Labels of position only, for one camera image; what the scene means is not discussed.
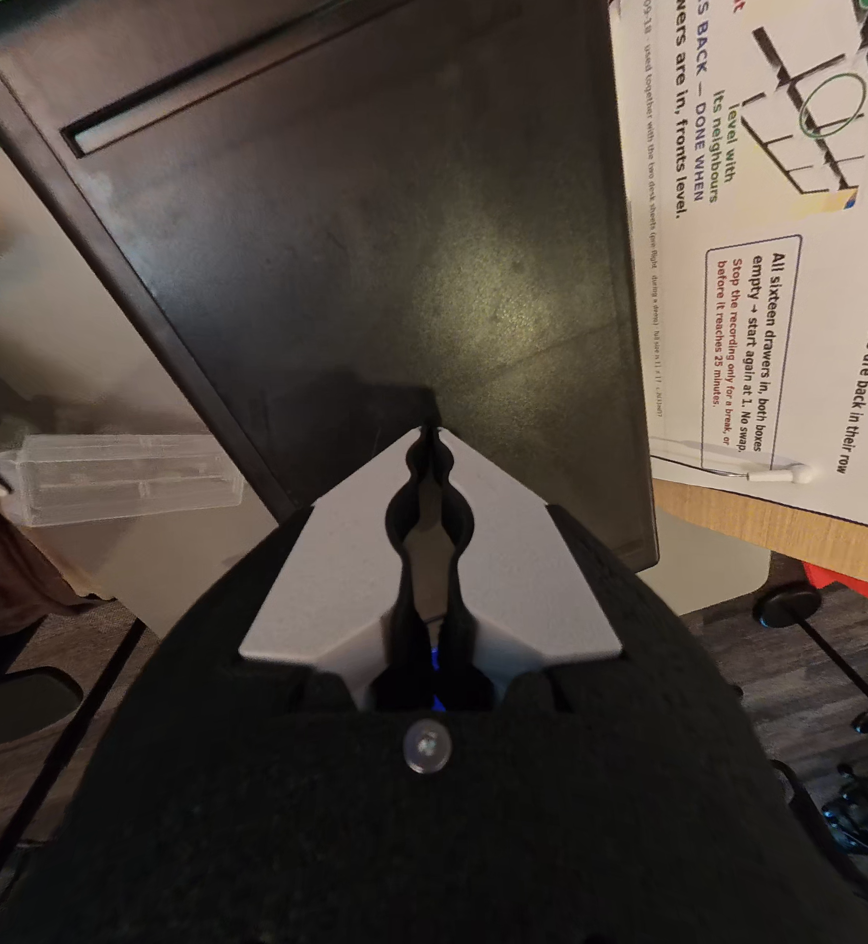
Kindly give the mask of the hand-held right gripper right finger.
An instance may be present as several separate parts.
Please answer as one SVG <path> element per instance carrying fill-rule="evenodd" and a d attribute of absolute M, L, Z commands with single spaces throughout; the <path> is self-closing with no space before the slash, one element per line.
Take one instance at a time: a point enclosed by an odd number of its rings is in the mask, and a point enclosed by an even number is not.
<path fill-rule="evenodd" d="M 431 434 L 452 545 L 437 647 L 447 710 L 491 710 L 525 673 L 623 646 L 546 502 L 446 429 Z"/>

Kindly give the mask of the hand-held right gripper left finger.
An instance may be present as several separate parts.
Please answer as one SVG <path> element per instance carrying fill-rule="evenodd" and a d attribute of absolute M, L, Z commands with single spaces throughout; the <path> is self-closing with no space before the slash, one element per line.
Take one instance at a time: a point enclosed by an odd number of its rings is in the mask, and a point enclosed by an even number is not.
<path fill-rule="evenodd" d="M 337 675 L 358 706 L 432 706 L 430 636 L 405 548 L 430 445 L 429 429 L 410 431 L 315 502 L 242 659 Z"/>

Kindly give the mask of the clear plastic drawer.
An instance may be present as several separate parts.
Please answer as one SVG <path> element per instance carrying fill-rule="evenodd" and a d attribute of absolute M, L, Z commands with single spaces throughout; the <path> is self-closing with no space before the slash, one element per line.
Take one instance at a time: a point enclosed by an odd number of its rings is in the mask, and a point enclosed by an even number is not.
<path fill-rule="evenodd" d="M 33 434 L 0 453 L 2 510 L 27 528 L 238 506 L 244 478 L 210 434 Z"/>

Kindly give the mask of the black drawer cabinet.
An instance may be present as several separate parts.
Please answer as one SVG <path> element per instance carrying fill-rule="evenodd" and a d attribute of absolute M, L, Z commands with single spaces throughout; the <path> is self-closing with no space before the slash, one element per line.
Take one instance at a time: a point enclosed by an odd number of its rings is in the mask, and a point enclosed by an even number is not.
<path fill-rule="evenodd" d="M 659 559 L 607 2 L 0 2 L 0 144 L 280 523 L 438 419 Z"/>

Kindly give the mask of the person's brown clothing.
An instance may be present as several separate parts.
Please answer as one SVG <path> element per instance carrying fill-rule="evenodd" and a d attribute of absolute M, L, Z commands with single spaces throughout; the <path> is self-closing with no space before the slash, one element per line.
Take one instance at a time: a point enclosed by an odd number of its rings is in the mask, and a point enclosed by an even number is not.
<path fill-rule="evenodd" d="M 55 565 L 0 514 L 0 622 L 32 622 L 108 599 L 78 595 Z"/>

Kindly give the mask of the black chair foot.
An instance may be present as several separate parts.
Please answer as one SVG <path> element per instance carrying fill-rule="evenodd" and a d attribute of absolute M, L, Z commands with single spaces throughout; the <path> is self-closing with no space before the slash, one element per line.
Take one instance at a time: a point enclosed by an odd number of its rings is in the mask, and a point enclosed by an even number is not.
<path fill-rule="evenodd" d="M 0 678 L 0 746 L 61 721 L 83 700 L 81 686 L 57 668 L 5 674 Z"/>

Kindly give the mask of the round wooden table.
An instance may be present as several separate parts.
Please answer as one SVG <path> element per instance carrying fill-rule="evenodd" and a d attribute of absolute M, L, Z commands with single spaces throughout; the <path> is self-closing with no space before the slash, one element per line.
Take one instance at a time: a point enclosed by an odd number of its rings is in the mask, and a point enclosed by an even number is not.
<path fill-rule="evenodd" d="M 693 525 L 868 583 L 868 526 L 663 479 L 653 490 L 657 505 Z"/>

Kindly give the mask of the black caster wheel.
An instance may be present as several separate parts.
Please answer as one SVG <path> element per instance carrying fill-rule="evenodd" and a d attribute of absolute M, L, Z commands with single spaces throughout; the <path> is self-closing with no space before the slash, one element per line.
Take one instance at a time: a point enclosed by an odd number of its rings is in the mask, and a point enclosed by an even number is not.
<path fill-rule="evenodd" d="M 760 626 L 769 629 L 802 627 L 818 613 L 822 602 L 821 591 L 809 583 L 783 584 L 759 596 L 751 615 Z"/>

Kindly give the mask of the orange safety vest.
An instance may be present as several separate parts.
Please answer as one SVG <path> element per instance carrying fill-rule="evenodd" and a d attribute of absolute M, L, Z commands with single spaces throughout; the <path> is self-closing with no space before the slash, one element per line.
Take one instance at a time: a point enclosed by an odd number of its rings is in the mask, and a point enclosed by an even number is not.
<path fill-rule="evenodd" d="M 809 583 L 817 589 L 826 588 L 831 584 L 841 584 L 868 599 L 868 582 L 864 580 L 810 562 L 804 562 L 803 567 Z"/>

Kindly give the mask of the printed instruction sheet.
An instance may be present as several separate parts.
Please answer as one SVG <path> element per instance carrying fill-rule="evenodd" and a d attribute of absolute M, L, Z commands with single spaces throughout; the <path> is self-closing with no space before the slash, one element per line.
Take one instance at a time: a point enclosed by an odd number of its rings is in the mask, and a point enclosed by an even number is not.
<path fill-rule="evenodd" d="M 655 477 L 868 526 L 868 2 L 608 13 Z"/>

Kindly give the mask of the black metal frame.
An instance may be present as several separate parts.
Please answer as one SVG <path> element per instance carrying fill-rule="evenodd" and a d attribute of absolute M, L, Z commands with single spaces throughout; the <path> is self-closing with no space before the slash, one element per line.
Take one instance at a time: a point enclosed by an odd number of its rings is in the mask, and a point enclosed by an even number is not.
<path fill-rule="evenodd" d="M 0 678 L 5 674 L 11 673 L 8 672 L 8 668 L 14 663 L 15 657 L 19 655 L 31 641 L 40 626 L 41 622 L 37 621 L 13 636 L 0 639 Z M 15 854 L 17 847 L 23 841 L 27 828 L 36 818 L 52 788 L 69 763 L 73 760 L 84 738 L 86 738 L 93 720 L 103 706 L 108 694 L 121 675 L 130 657 L 141 642 L 145 631 L 145 624 L 141 620 L 134 619 L 121 638 L 117 648 L 110 654 L 110 659 L 104 665 L 102 672 L 92 685 L 90 691 L 87 693 L 84 692 L 82 704 L 72 714 L 69 714 L 61 721 L 51 725 L 55 726 L 61 722 L 65 723 L 58 734 L 57 740 L 52 744 L 51 749 L 45 756 L 37 776 L 27 788 L 24 796 L 20 799 L 11 817 L 0 832 L 0 877 L 8 861 Z"/>

